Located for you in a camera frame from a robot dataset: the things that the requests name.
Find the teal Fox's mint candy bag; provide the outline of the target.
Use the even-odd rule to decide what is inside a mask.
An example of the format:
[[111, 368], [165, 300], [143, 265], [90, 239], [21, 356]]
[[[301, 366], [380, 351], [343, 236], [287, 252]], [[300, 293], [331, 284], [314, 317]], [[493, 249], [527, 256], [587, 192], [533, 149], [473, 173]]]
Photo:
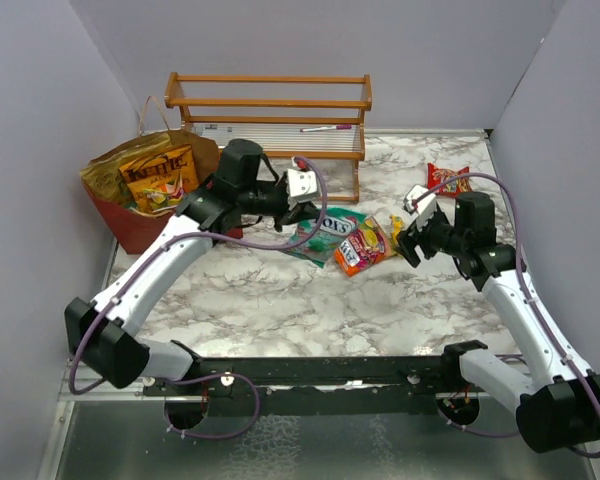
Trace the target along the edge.
[[323, 268], [340, 244], [365, 218], [365, 214], [351, 209], [329, 207], [318, 232], [302, 245], [284, 253]]

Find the orange Fox's candy bag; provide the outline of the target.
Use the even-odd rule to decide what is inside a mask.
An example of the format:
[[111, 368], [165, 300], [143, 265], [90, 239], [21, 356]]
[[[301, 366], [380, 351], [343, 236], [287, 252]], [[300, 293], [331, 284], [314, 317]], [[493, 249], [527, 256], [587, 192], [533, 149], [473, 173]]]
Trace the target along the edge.
[[175, 208], [186, 194], [179, 171], [136, 180], [127, 187], [135, 201], [135, 209], [149, 215]]

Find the gold kettle chips bag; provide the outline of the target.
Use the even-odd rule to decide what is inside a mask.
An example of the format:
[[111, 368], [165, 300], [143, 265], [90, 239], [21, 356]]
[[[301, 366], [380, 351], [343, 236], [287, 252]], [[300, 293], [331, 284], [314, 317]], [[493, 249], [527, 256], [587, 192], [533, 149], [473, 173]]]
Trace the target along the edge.
[[141, 135], [90, 161], [80, 171], [80, 177], [96, 198], [127, 205], [132, 201], [132, 194], [119, 169], [170, 144], [171, 139], [167, 132]]

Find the orange honey dijon chips bag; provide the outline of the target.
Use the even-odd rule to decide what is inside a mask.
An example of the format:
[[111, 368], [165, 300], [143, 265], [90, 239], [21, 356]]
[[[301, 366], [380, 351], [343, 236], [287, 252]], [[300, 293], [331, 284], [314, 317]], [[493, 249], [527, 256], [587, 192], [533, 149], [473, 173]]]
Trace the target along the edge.
[[119, 169], [126, 186], [130, 182], [154, 175], [179, 171], [186, 194], [199, 186], [192, 147], [189, 144], [171, 146], [123, 165]]

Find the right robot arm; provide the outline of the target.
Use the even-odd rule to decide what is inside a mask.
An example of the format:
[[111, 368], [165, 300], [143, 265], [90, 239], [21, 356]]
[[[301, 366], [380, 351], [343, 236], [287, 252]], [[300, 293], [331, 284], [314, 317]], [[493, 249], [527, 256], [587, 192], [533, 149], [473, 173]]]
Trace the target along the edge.
[[404, 209], [411, 223], [396, 237], [399, 253], [413, 267], [436, 254], [451, 257], [499, 314], [529, 369], [523, 374], [484, 343], [466, 341], [445, 347], [441, 383], [452, 391], [474, 385], [489, 394], [514, 415], [519, 434], [537, 453], [600, 441], [600, 373], [561, 333], [516, 248], [498, 242], [490, 196], [460, 194], [449, 220], [434, 193], [415, 186]]

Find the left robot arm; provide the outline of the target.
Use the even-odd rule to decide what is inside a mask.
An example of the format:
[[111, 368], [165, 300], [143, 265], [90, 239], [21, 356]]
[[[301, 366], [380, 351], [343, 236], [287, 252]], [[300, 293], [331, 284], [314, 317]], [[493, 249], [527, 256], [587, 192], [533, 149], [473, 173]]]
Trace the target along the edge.
[[215, 172], [185, 195], [154, 242], [118, 280], [92, 300], [73, 299], [64, 317], [72, 368], [69, 389], [89, 392], [76, 384], [77, 367], [85, 364], [121, 389], [142, 377], [166, 381], [186, 395], [200, 385], [196, 355], [176, 341], [142, 342], [137, 335], [149, 313], [175, 281], [218, 242], [254, 248], [245, 239], [229, 236], [245, 215], [270, 217], [274, 228], [302, 220], [323, 222], [326, 182], [317, 164], [295, 156], [284, 174], [271, 180], [258, 177], [269, 158], [250, 140], [234, 139], [222, 150]]

